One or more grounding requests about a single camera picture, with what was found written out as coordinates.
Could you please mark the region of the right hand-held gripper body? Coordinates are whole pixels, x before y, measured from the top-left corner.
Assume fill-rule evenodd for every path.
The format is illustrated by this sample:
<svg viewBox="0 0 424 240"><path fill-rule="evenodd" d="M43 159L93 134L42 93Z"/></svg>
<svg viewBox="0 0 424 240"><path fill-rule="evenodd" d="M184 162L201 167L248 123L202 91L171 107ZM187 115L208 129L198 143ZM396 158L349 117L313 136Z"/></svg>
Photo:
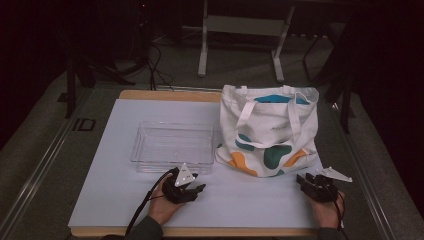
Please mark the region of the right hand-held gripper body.
<svg viewBox="0 0 424 240"><path fill-rule="evenodd" d="M308 197L320 203L334 202L338 198L338 188L334 185L334 180L351 183L353 179L338 172L332 167L317 170L315 182L307 182L307 188L303 191Z"/></svg>

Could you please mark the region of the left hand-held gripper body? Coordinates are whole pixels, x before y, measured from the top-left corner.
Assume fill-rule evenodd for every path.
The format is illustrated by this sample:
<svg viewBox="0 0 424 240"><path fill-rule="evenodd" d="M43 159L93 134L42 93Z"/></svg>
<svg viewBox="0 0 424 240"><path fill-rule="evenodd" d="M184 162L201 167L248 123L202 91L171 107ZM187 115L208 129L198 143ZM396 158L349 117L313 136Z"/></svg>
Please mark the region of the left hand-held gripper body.
<svg viewBox="0 0 424 240"><path fill-rule="evenodd" d="M162 185L162 191L166 199L174 204L194 201L198 194L186 193L188 186L195 180L186 164L180 168L175 167L170 170L172 176L167 178Z"/></svg>

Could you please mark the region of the clear plastic tray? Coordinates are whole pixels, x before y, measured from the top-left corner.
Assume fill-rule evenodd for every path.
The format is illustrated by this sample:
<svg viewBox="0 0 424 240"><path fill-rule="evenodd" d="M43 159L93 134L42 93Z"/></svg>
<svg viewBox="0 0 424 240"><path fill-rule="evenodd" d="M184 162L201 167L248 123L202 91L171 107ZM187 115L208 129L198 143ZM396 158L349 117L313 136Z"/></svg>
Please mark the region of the clear plastic tray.
<svg viewBox="0 0 424 240"><path fill-rule="evenodd" d="M164 173L186 165L192 173L209 174L214 164L214 126L143 121L130 160L139 172Z"/></svg>

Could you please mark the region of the white patterned tote bag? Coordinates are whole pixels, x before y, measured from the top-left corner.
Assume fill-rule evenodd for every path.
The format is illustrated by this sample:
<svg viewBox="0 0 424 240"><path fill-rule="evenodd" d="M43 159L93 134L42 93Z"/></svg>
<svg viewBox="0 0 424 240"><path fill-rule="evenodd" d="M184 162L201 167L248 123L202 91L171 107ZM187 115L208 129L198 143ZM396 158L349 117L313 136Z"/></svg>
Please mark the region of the white patterned tote bag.
<svg viewBox="0 0 424 240"><path fill-rule="evenodd" d="M291 97L288 103L259 103L268 95ZM308 105L296 104L304 99ZM223 142L218 162L255 177L271 177L312 167L319 161L319 92L313 87L248 88L226 85L220 102Z"/></svg>

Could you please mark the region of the person's left hand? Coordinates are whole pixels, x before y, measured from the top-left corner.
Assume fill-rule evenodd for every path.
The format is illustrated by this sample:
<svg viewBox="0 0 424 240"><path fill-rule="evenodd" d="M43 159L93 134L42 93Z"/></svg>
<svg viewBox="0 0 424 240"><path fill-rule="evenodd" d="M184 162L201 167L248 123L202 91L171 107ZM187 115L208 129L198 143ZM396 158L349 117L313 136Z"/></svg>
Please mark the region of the person's left hand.
<svg viewBox="0 0 424 240"><path fill-rule="evenodd" d="M153 191L153 199L150 201L148 216L154 219L158 224L164 225L173 215L184 206L184 203L174 204L166 199L162 191L163 181Z"/></svg>

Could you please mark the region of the person's right hand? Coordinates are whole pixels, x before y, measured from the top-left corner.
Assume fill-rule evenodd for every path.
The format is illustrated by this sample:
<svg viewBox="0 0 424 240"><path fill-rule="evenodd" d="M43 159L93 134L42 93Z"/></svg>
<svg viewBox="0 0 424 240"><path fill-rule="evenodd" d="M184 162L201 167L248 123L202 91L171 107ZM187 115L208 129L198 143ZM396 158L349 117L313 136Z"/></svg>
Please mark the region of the person's right hand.
<svg viewBox="0 0 424 240"><path fill-rule="evenodd" d="M341 219L345 212L344 198L345 194L343 192L339 192L336 202L320 203L308 197L320 228L338 229L340 227Z"/></svg>

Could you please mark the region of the black metal stand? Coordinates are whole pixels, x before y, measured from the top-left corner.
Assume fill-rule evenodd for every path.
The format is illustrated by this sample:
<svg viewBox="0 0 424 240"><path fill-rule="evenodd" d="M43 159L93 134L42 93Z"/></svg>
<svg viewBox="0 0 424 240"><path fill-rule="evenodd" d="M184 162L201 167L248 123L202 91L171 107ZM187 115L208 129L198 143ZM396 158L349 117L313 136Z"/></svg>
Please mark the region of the black metal stand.
<svg viewBox="0 0 424 240"><path fill-rule="evenodd" d="M340 124L346 134L349 134L348 120L350 113L350 101L352 94L353 75L350 73L338 73L330 81L324 98L327 103L335 104L342 97L340 109Z"/></svg>

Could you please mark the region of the black tripod stand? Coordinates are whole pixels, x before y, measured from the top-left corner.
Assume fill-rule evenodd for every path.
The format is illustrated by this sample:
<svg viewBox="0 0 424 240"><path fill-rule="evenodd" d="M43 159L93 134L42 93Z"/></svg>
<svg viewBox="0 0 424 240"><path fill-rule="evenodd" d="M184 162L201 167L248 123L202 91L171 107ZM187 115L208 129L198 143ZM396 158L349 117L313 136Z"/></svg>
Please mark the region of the black tripod stand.
<svg viewBox="0 0 424 240"><path fill-rule="evenodd" d="M79 79L84 86L93 87L95 84L95 79L90 70L91 67L119 84L133 85L133 82L123 79L117 73L114 73L89 57L69 52L67 54L67 118L70 118L76 109L76 79Z"/></svg>

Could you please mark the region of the white metal stand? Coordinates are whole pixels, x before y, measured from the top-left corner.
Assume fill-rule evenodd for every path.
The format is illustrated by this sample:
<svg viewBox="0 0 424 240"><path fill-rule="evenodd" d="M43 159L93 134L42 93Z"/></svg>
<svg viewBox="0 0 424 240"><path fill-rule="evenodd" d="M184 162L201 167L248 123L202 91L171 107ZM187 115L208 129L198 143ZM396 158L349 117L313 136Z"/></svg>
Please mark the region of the white metal stand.
<svg viewBox="0 0 424 240"><path fill-rule="evenodd" d="M208 33L222 32L247 35L262 35L278 37L277 46L271 50L271 58L273 62L275 77L277 82L285 80L283 67L280 61L280 55L283 45L288 35L292 17L295 12L295 5L291 3L285 14L284 20L232 17L222 15L210 15L208 13L208 0L203 0L202 14L202 42L198 65L198 76L204 77L207 70L208 59Z"/></svg>

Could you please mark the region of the metal floor rail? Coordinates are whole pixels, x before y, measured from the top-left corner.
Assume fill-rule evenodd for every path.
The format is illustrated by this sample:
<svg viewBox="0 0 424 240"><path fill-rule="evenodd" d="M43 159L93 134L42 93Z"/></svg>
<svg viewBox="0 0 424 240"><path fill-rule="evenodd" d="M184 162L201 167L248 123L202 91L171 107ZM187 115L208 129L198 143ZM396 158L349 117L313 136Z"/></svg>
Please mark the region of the metal floor rail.
<svg viewBox="0 0 424 240"><path fill-rule="evenodd" d="M366 172L365 165L359 154L359 148L352 139L353 131L342 125L342 108L336 103L329 103L326 107L338 131L340 143L347 154L344 164L349 167L349 173L352 173L354 178L353 184L358 188L358 191L354 194L349 192L350 197L366 203L366 210L373 220L373 225L370 225L378 230L380 240L396 240L377 191L372 184L372 179Z"/></svg>
<svg viewBox="0 0 424 240"><path fill-rule="evenodd" d="M57 130L49 147L44 152L43 157L38 162L36 168L23 184L19 195L14 201L12 207L8 211L5 219L0 224L0 240L8 240L19 224L20 219L25 214L27 207L30 205L35 196L43 178L45 177L49 167L54 162L58 152L60 151L71 126L76 122L82 106L92 93L91 89L83 89L80 98L77 100L76 108L71 112L71 115L65 118L60 128Z"/></svg>

